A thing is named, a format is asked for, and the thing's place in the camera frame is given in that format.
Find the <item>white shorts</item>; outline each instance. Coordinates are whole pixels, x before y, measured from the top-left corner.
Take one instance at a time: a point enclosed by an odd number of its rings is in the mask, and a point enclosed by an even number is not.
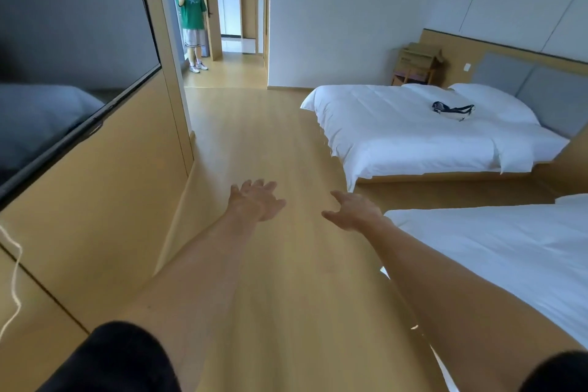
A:
[[[205,47],[206,30],[187,30],[183,28],[184,45],[187,47]]]

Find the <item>black sleeve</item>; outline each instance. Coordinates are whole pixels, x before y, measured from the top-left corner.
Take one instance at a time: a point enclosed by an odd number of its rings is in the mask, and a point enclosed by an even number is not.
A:
[[[520,392],[579,392],[588,390],[588,352],[564,352],[541,363]]]
[[[94,330],[39,392],[181,392],[161,344],[128,322]]]

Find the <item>wooden headboard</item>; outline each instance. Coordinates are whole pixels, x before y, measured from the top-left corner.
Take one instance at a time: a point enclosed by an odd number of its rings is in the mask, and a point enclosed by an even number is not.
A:
[[[435,81],[441,87],[454,83],[468,83],[476,65],[487,51],[506,54],[527,61],[538,62],[554,69],[588,75],[588,63],[534,53],[519,48],[501,46],[466,37],[433,30],[423,30],[420,42],[439,46],[445,57],[445,65]],[[466,64],[469,71],[464,71]],[[533,177],[546,183],[560,194],[588,193],[588,125],[576,135],[552,164],[538,165]]]

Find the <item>television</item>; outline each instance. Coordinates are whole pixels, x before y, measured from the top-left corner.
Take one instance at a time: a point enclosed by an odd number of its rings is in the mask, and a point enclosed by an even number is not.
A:
[[[158,69],[145,0],[0,0],[0,210]]]

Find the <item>gray upholstered headboard panel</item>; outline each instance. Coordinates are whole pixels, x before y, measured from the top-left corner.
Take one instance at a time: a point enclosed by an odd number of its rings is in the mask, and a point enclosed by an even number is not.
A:
[[[534,66],[533,62],[488,52],[476,66],[471,82],[516,96]]]
[[[575,136],[588,121],[588,77],[537,66],[518,92],[541,125]]]

